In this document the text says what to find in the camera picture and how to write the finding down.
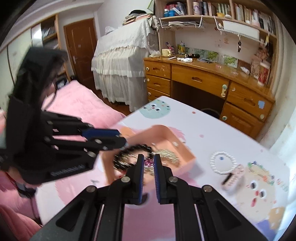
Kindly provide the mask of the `pink plastic tray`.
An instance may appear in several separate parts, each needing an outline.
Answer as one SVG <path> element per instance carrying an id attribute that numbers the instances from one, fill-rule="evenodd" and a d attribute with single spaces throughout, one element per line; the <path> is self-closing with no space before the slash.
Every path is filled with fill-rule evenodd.
<path id="1" fill-rule="evenodd" d="M 161 158 L 163 165 L 171 168 L 174 176 L 185 180 L 192 186 L 198 186 L 194 176 L 190 174 L 190 170 L 195 165 L 196 157 L 189 148 L 181 142 L 179 135 L 172 129 L 163 125 L 154 125 L 145 130 L 131 129 L 127 126 L 118 125 L 120 133 L 126 138 L 129 146 L 136 144 L 146 144 L 152 147 L 155 153 L 161 150 L 169 150 L 176 154 L 179 159 L 177 165 L 172 164 L 168 159 Z M 117 171 L 113 165 L 113 158 L 119 153 L 119 149 L 112 151 L 102 151 L 99 154 L 102 163 L 102 169 L 105 173 L 105 183 L 111 184 L 114 180 L 122 177 L 122 173 Z"/>

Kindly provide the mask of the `gold rhinestone jewelry cluster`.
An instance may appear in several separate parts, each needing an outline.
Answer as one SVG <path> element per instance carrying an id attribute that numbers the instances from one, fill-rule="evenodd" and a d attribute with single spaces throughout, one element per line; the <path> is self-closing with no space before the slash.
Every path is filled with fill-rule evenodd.
<path id="1" fill-rule="evenodd" d="M 148 157 L 144 159 L 144 166 L 147 168 L 152 168 L 154 166 L 154 157 L 155 155 L 159 155 L 161 158 L 161 162 L 164 166 L 176 166 L 180 165 L 180 160 L 178 156 L 168 149 L 160 149 L 155 150 L 149 153 Z"/>

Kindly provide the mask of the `pink smart watch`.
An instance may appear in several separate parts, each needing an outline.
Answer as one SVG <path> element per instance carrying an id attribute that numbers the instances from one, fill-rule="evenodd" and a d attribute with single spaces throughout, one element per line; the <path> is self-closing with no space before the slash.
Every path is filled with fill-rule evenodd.
<path id="1" fill-rule="evenodd" d="M 234 170 L 228 174 L 226 179 L 222 182 L 222 189 L 225 191 L 232 191 L 240 183 L 245 174 L 243 165 L 237 165 Z"/>

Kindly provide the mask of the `cartoon printed tablecloth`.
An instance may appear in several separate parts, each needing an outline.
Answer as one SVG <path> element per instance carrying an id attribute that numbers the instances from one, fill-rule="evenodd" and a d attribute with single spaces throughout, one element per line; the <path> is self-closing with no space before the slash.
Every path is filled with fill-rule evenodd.
<path id="1" fill-rule="evenodd" d="M 164 102 L 168 110 L 155 111 Z M 281 159 L 271 154 L 254 139 L 224 122 L 168 97 L 160 97 L 130 114 L 118 125 L 145 130 L 154 125 L 172 129 L 196 157 L 190 170 L 198 186 L 211 185 L 235 206 L 268 240 L 278 240 L 283 214 L 287 207 L 290 170 Z M 229 171 L 233 159 L 245 168 L 237 189 L 225 191 L 222 182 L 227 175 L 213 171 Z M 105 186 L 105 174 L 100 158 L 94 171 L 44 184 L 37 191 L 37 207 L 43 224 L 47 223 L 86 186 Z M 127 205 L 122 240 L 175 240 L 172 205 L 159 205 L 154 178 L 147 201 L 141 206 Z"/>

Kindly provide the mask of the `pink fleece blanket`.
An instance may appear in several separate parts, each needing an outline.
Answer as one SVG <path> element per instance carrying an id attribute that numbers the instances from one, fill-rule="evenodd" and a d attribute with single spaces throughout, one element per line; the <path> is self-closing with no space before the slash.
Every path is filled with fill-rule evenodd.
<path id="1" fill-rule="evenodd" d="M 95 128 L 111 127 L 125 117 L 76 80 L 57 91 L 47 110 L 79 117 Z M 40 229 L 34 221 L 37 216 L 35 199 L 20 197 L 8 174 L 1 171 L 1 240 L 30 240 Z"/>

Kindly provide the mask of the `white lace cover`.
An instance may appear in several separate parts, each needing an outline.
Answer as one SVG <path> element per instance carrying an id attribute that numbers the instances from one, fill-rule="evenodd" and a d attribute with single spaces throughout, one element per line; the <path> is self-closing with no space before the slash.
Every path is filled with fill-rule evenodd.
<path id="1" fill-rule="evenodd" d="M 147 103 L 144 59 L 158 49 L 158 33 L 147 19 L 100 37 L 91 62 L 95 88 L 109 102 L 125 103 L 131 112 L 141 108 Z"/>

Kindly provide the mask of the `brown wooden door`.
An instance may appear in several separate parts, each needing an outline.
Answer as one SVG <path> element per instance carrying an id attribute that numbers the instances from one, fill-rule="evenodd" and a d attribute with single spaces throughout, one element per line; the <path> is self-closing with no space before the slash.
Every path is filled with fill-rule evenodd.
<path id="1" fill-rule="evenodd" d="M 97 44 L 94 19 L 85 19 L 66 25 L 64 34 L 74 76 L 82 85 L 95 89 L 91 70 L 91 61 Z"/>

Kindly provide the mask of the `cream ceramic mug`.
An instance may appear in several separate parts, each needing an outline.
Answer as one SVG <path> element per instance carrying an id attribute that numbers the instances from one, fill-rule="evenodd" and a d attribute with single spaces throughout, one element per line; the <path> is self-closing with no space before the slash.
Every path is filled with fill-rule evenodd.
<path id="1" fill-rule="evenodd" d="M 162 56 L 163 57 L 172 57 L 172 51 L 171 49 L 162 49 Z"/>

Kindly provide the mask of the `wooden desk with drawers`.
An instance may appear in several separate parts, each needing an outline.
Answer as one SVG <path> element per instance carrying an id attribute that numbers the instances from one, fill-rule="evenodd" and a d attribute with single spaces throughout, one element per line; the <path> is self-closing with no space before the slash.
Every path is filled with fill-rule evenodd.
<path id="1" fill-rule="evenodd" d="M 267 87 L 233 67 L 159 57 L 145 58 L 147 100 L 170 97 L 257 138 L 275 99 Z"/>

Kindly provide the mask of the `red patterned paper cup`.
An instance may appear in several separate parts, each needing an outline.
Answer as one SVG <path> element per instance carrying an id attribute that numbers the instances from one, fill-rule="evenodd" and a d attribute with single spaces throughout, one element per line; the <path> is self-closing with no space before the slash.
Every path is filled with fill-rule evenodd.
<path id="1" fill-rule="evenodd" d="M 267 84 L 269 79 L 270 66 L 271 64 L 267 61 L 260 62 L 259 74 L 258 74 L 258 80 L 257 80 L 257 83 L 260 86 L 264 86 Z"/>

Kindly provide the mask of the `wooden bookshelf with books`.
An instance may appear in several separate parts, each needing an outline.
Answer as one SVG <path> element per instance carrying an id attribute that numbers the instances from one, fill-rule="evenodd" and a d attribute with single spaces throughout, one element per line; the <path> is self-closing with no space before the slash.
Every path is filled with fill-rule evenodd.
<path id="1" fill-rule="evenodd" d="M 159 47 L 172 45 L 175 53 L 185 49 L 224 50 L 231 53 L 230 44 L 246 60 L 256 47 L 267 47 L 271 57 L 278 53 L 278 28 L 275 15 L 263 1 L 156 1 L 156 17 L 185 16 L 190 20 L 203 16 L 202 29 L 179 28 L 159 30 Z"/>

